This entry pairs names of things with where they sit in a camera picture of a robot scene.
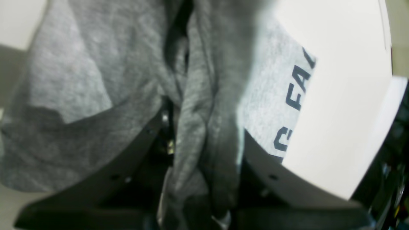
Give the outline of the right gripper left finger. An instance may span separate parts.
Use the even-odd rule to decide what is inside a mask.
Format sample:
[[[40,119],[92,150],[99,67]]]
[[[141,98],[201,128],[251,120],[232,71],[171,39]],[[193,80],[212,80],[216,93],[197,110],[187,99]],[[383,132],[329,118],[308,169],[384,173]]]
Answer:
[[[172,156],[172,106],[162,106],[135,139],[81,182],[22,208],[17,230],[159,230],[157,211]]]

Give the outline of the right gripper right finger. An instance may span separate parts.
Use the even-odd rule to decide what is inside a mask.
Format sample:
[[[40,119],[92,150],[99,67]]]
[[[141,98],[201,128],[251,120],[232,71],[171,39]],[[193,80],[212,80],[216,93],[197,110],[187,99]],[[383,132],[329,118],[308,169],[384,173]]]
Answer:
[[[373,230],[376,225],[359,202],[292,173],[247,131],[240,179],[231,230]]]

